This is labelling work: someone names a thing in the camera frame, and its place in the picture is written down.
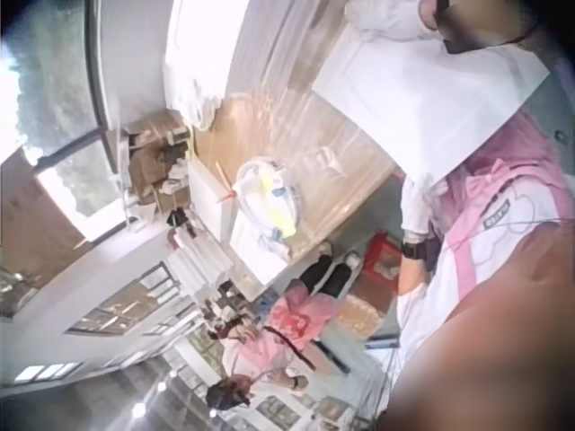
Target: dark hair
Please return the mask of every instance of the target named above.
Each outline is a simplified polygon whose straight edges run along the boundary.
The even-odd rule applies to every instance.
[[[238,390],[233,380],[224,379],[208,388],[206,404],[211,409],[230,410],[241,404],[250,406],[250,400]]]
[[[208,332],[208,337],[211,339],[227,339],[227,336],[230,335],[230,331],[238,325],[242,324],[242,320],[245,317],[245,314],[240,314],[237,317],[234,317],[228,323],[222,326],[216,326],[216,330],[211,330]]]

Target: paper sheet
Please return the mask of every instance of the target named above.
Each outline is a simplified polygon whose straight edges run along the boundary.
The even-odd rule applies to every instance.
[[[451,56],[440,40],[365,43],[348,25],[313,88],[408,176],[440,180],[548,74],[535,55],[513,46]]]
[[[229,237],[232,202],[218,200],[229,192],[224,189],[198,158],[188,160],[190,198],[202,223],[218,241]]]
[[[230,245],[250,271],[266,286],[288,264],[258,244],[260,235],[260,231],[250,223],[243,211],[238,210]]]

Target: smartwatch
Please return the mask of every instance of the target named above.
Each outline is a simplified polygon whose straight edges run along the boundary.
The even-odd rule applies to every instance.
[[[402,255],[411,260],[425,260],[426,246],[425,242],[404,242],[402,244]]]

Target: wooden table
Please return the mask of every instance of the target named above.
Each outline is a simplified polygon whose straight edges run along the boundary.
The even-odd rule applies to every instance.
[[[303,200],[304,216],[288,240],[292,262],[302,259],[344,222],[393,173],[391,158],[362,130],[311,92],[324,59],[339,36],[345,2],[327,2],[305,36],[287,88],[226,98],[208,132],[197,132],[199,159],[231,182],[253,157],[287,166]],[[332,158],[332,163],[325,162]],[[267,287],[223,244],[235,262],[232,280],[252,301]]]

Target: person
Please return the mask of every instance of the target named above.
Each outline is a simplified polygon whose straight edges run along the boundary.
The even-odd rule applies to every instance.
[[[332,246],[325,242],[320,257],[299,279],[290,282],[264,322],[261,331],[236,325],[226,339],[222,363],[227,377],[208,388],[206,403],[211,409],[228,410],[250,405],[250,396],[278,391],[303,391],[304,375],[289,376],[287,367],[297,357],[313,370],[314,365],[301,354],[322,332],[339,310],[337,301],[361,258],[349,253],[337,265],[317,294],[316,285],[332,266]]]
[[[243,324],[246,314],[239,314],[223,325],[217,325],[214,330],[208,331],[208,337],[213,340],[230,338],[233,329]]]
[[[539,27],[520,0],[351,0],[348,20],[370,39],[442,39],[449,54],[525,44]]]
[[[407,179],[394,382],[421,344],[524,238],[540,224],[572,220],[573,205],[553,144],[523,111],[439,184]],[[430,232],[443,238],[432,274],[425,264]]]
[[[575,224],[543,223],[415,353],[380,431],[575,429]]]

